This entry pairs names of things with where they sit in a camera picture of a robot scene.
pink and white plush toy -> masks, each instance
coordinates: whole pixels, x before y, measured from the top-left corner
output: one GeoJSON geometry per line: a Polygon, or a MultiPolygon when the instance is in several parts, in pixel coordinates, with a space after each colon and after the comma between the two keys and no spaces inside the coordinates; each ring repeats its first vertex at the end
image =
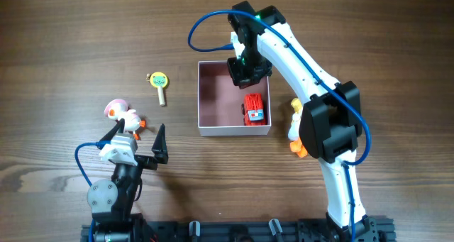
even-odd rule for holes
{"type": "Polygon", "coordinates": [[[114,120],[120,121],[121,119],[125,120],[125,129],[126,132],[132,132],[136,140],[140,140],[140,137],[135,133],[140,127],[145,127],[145,121],[142,121],[135,113],[134,109],[128,109],[128,102],[122,99],[112,100],[104,109],[105,117],[114,120]]]}

yellow lollipop toy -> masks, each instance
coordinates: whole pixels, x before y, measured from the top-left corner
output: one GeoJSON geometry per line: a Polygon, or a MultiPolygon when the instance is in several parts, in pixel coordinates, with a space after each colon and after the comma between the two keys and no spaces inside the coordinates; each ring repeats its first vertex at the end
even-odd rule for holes
{"type": "Polygon", "coordinates": [[[165,76],[162,72],[154,72],[152,75],[147,74],[147,81],[149,81],[153,87],[157,88],[159,105],[165,106],[164,88],[169,83],[167,76],[165,76]]]}

wood grain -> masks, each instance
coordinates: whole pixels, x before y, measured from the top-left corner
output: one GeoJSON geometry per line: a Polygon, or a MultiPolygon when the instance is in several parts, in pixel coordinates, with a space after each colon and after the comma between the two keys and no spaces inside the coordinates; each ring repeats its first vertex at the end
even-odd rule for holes
{"type": "MultiPolygon", "coordinates": [[[[187,34],[240,1],[0,0],[0,241],[78,241],[91,216],[73,151],[113,126],[102,111],[117,97],[150,124],[141,153],[167,126],[169,165],[143,174],[134,206],[148,220],[323,218],[317,161],[288,151],[294,93],[278,71],[268,136],[199,136],[197,62],[233,53],[196,53],[187,34]],[[165,108],[145,83],[154,71],[170,78],[165,108]]],[[[326,71],[360,88],[373,142],[358,168],[368,214],[394,218],[399,241],[452,240],[454,0],[249,1],[275,5],[326,71]]],[[[222,45],[230,31],[213,18],[194,42],[222,45]]],[[[109,178],[96,154],[84,149],[83,166],[109,178]]]]}

box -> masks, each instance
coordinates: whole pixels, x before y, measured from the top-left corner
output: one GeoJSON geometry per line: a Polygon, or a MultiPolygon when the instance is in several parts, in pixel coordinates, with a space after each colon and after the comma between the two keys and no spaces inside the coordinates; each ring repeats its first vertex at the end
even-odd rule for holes
{"type": "Polygon", "coordinates": [[[201,136],[266,135],[271,128],[270,88],[268,77],[259,84],[240,89],[233,85],[226,61],[200,61],[198,77],[198,112],[201,136]],[[261,93],[264,126],[245,126],[241,104],[246,94],[261,93]]]}

red toy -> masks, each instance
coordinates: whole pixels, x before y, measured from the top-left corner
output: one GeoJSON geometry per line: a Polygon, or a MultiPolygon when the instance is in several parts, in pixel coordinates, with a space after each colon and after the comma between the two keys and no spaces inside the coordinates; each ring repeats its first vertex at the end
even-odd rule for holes
{"type": "Polygon", "coordinates": [[[244,104],[241,104],[245,126],[263,126],[267,124],[263,112],[262,95],[259,93],[247,94],[244,104]]]}

